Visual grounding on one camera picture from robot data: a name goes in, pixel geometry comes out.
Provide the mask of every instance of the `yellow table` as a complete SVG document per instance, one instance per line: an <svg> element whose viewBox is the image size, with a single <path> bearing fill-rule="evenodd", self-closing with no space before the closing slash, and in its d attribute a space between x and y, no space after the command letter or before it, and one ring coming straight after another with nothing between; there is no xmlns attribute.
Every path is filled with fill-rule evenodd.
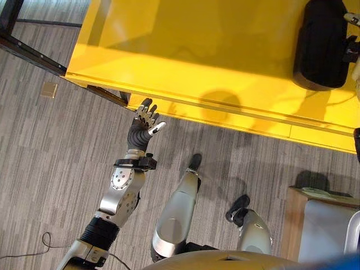
<svg viewBox="0 0 360 270"><path fill-rule="evenodd" d="M327 92L291 81L306 3L93 0L66 79L130 92L130 108L152 97L164 115L355 153L350 76Z"/></svg>

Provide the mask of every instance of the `striped carpet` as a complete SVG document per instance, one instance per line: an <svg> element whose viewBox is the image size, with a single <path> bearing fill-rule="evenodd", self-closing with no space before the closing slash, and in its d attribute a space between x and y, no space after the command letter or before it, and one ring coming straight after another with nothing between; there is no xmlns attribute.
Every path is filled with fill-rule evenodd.
<svg viewBox="0 0 360 270"><path fill-rule="evenodd" d="M60 1L49 2L61 8ZM87 3L79 0L73 13L64 7L65 17L56 19L81 23ZM35 8L22 14L40 17ZM78 31L17 23L13 35L68 65ZM44 81L58 83L55 99L39 96ZM82 233L109 185L112 164L126 151L131 120L130 111L0 51L0 256L44 250L41 235L46 231L52 233L55 245L72 243ZM224 214L246 192L250 207L267 222L273 253L278 255L286 190L299 175L318 184L316 173L321 173L331 190L360 196L355 155L162 120L168 126L148 148L158 168L146 174L141 202L111 248L132 269L151 263L156 219L195 152L204 157L202 186L188 239L198 244L236 248L238 231ZM41 256L2 259L0 269L55 269L65 252L54 249ZM110 258L104 269L124 268Z"/></svg>

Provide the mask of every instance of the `silver robot leg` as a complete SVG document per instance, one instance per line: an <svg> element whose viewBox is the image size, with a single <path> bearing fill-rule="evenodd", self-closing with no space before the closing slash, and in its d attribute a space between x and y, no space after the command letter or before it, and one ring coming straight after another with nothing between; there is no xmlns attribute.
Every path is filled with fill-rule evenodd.
<svg viewBox="0 0 360 270"><path fill-rule="evenodd" d="M188 168L156 223L151 257L154 262L179 254L185 247L200 179Z"/></svg>
<svg viewBox="0 0 360 270"><path fill-rule="evenodd" d="M237 250L271 254L272 239L268 226L253 210L248 209L244 224L239 228Z"/></svg>

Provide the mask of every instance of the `black cable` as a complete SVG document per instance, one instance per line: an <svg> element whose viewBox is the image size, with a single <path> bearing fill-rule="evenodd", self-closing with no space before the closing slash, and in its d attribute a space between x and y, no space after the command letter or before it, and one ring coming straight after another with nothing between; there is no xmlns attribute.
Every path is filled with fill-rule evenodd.
<svg viewBox="0 0 360 270"><path fill-rule="evenodd" d="M117 257L115 254L109 253L109 255L110 255L110 256L113 256L116 260L118 260L123 266L125 266L125 268L126 268L127 270L131 270L131 268L128 267L128 265L127 265L126 263L124 263L122 260L120 260L120 258Z"/></svg>
<svg viewBox="0 0 360 270"><path fill-rule="evenodd" d="M45 242L45 235L49 235L49 244L47 244ZM19 258L19 257L28 257L28 256L37 256L37 255L43 255L45 253L48 253L50 249L62 249L62 248L68 248L71 245L66 245L66 246L52 246L51 245L51 234L50 232L45 232L43 233L42 237L41 237L41 242L43 242L43 245L47 247L46 251L43 252L37 252L37 253L29 253L29 254L21 254L21 255L6 255L6 256L2 256L0 257L1 259L5 259L5 258ZM113 256L116 260L118 260L123 266L125 266L125 268L127 270L131 270L130 267L128 267L128 265L126 263L124 263L122 260L120 260L119 257L117 257L115 254L113 253L109 253L109 255Z"/></svg>
<svg viewBox="0 0 360 270"><path fill-rule="evenodd" d="M45 235L49 235L49 244L45 243ZM0 257L1 259L5 259L5 258L19 258L19 257L28 257L28 256L37 256L37 255L43 255L45 253L48 253L50 248L54 248L54 249L58 249L58 248L66 248L68 246L52 246L51 245L51 234L49 232L45 232L42 237L41 237L41 241L43 242L44 246L47 247L46 251L43 252L37 252L37 253L29 253L29 254L21 254L21 255L6 255L6 256L2 256Z"/></svg>

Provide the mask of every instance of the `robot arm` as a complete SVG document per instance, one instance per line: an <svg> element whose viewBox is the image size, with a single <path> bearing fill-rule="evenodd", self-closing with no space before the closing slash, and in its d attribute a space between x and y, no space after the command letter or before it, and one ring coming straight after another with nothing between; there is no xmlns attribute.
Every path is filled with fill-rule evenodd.
<svg viewBox="0 0 360 270"><path fill-rule="evenodd" d="M145 182L144 171L156 168L152 154L145 155L145 152L149 140L166 123L155 125L159 114L155 114L156 105L148 111L151 103L147 98L136 111L128 132L128 151L124 159L115 162L109 189L99 209L57 270L94 269L104 265L111 244L138 204L139 191Z"/></svg>

